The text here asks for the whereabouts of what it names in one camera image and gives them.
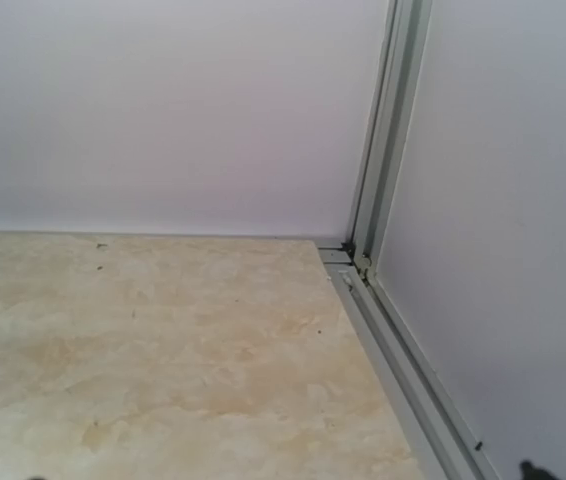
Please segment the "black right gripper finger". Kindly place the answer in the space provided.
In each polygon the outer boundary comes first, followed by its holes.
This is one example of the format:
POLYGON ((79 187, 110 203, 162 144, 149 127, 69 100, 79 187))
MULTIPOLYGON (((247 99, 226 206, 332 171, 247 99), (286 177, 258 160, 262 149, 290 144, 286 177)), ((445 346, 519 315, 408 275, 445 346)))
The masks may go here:
POLYGON ((535 465, 530 460, 523 460, 519 464, 522 480, 558 480, 549 470, 535 465))

